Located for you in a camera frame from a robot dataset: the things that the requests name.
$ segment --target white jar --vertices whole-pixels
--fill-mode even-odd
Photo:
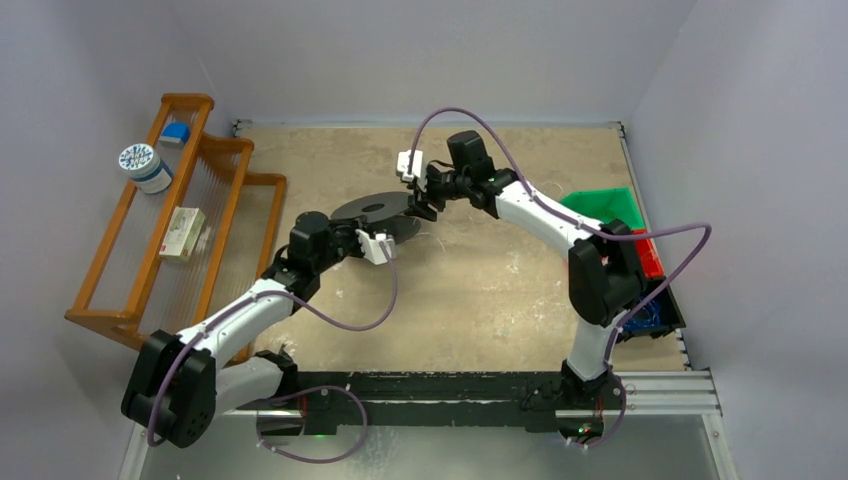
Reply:
[[[118,156],[118,166],[144,193],[159,193],[171,185],[174,174],[159,158],[156,150],[146,143],[127,147]]]

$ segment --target beige tabletop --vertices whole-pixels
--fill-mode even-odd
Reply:
[[[425,158],[449,160],[445,139],[460,128],[430,128]],[[559,199],[576,190],[632,187],[612,129],[499,128],[527,178]],[[277,238],[300,213],[330,214],[360,196],[403,191],[395,176],[409,128],[251,128],[252,170],[282,173],[288,192]],[[498,167],[508,166],[485,135]],[[248,208],[245,202],[240,208]],[[457,201],[436,223],[399,246],[400,293],[391,317],[368,332],[332,327],[306,311],[269,328],[255,349],[285,345],[302,370],[558,370],[571,349],[575,312],[568,279],[553,249],[505,221]],[[386,308],[386,265],[347,259],[321,277],[311,304],[336,320],[364,325]],[[673,335],[634,339],[616,348],[619,370],[682,370]]]

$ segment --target white wall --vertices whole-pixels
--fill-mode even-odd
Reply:
[[[848,467],[845,18],[840,0],[700,1],[632,118],[654,227],[715,227],[675,292],[742,478]]]
[[[181,0],[239,118],[630,117],[694,0]]]
[[[64,320],[166,91],[205,91],[161,0],[0,2],[3,478],[115,478],[133,355]],[[226,131],[222,105],[212,130]]]

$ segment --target wooden rack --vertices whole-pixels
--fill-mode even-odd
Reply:
[[[160,271],[159,246],[165,236],[174,208],[181,205],[195,206],[183,204],[189,185],[195,177],[204,176],[204,181],[214,184],[215,188],[209,187],[206,189],[207,191],[194,197],[202,197],[203,201],[207,203],[218,202],[218,207],[215,210],[215,218],[210,218],[207,214],[207,224],[214,223],[209,225],[210,231],[214,232],[213,236],[206,240],[211,248],[207,249],[203,255],[198,255],[195,252],[189,260],[189,263],[195,262],[194,265],[183,267],[182,270],[179,269],[181,267],[174,267],[169,272],[172,277],[169,281],[175,286],[179,285],[181,289],[179,295],[184,297],[182,303],[189,305],[188,310],[186,310],[186,317],[188,318],[177,319],[178,328],[198,323],[209,314],[209,305],[218,280],[218,272],[224,257],[227,239],[233,226],[239,196],[246,185],[266,186],[274,189],[264,238],[259,252],[257,252],[256,268],[249,267],[250,271],[247,273],[251,276],[250,280],[258,277],[268,265],[279,226],[286,178],[277,174],[248,172],[250,155],[253,152],[253,142],[250,140],[215,137],[204,133],[203,128],[213,107],[214,101],[212,98],[203,94],[169,93],[162,96],[161,107],[150,128],[146,143],[156,145],[163,128],[167,123],[170,123],[169,120],[191,125],[189,140],[179,154],[179,158],[172,160],[175,165],[170,165],[174,173],[173,182],[167,193],[159,194],[159,198],[145,195],[140,200],[144,203],[144,206],[136,207],[137,209],[147,208],[150,210],[148,215],[150,218],[149,225],[141,227],[146,232],[143,234],[138,234],[138,232],[125,234],[121,237],[122,242],[118,242],[125,221],[134,207],[134,199],[136,199],[137,188],[135,184],[131,181],[127,182],[94,255],[94,260],[91,262],[88,273],[83,280],[79,294],[73,306],[65,312],[66,319],[135,350],[141,348],[147,334],[140,332],[139,328]],[[201,173],[196,173],[195,167],[198,164],[203,165],[203,168],[200,169]],[[141,248],[143,243],[137,243],[139,248],[122,247],[122,251],[113,251],[117,248],[116,243],[130,245],[127,242],[133,240],[138,242],[138,239],[144,234],[149,235],[146,247]],[[110,261],[120,263],[120,265],[111,268],[110,271],[116,273],[110,274],[111,277],[108,282],[104,282],[107,285],[100,285],[104,270],[107,269]],[[135,269],[135,265],[138,266],[134,280],[132,280],[132,270]],[[121,281],[116,281],[115,278],[124,281],[127,288],[122,292],[112,294],[116,289],[120,290],[118,288],[120,286],[115,284],[119,284]],[[115,297],[125,296],[126,303],[123,308],[91,308],[92,299],[95,298],[98,287],[109,290],[105,297],[108,301],[104,303],[117,305],[114,303]],[[232,300],[237,296],[237,294],[232,295],[232,298],[227,300]],[[242,358],[237,357],[235,360],[243,360],[246,354],[246,351],[241,352],[239,356]]]

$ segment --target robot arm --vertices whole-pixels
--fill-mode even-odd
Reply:
[[[563,374],[576,384],[601,378],[607,371],[606,350],[617,319],[626,314],[646,288],[639,257],[632,242],[606,242],[543,209],[528,194],[517,174],[495,170],[483,139],[474,131],[448,139],[452,165],[424,163],[416,151],[398,155],[397,173],[413,191],[410,214],[435,221],[447,200],[467,198],[471,205],[494,218],[513,223],[556,249],[569,265],[569,299],[579,315],[574,346]],[[451,170],[440,171],[433,163]],[[612,234],[628,234],[621,221],[600,221],[573,212],[541,194],[538,201],[588,225]]]
[[[312,298],[320,287],[321,273],[348,256],[383,264],[388,261],[386,254],[397,255],[394,240],[370,232],[362,219],[331,221],[319,212],[300,215],[289,245],[277,252],[273,264],[244,295],[197,325],[174,335],[159,330],[148,337],[121,412],[147,425],[160,387],[166,384],[156,409],[155,433],[187,447],[220,414],[257,399],[297,391],[297,366],[285,354],[259,352],[245,363],[224,367],[265,329],[295,313],[299,308],[295,298],[303,302]],[[167,382],[170,370],[175,381]]]

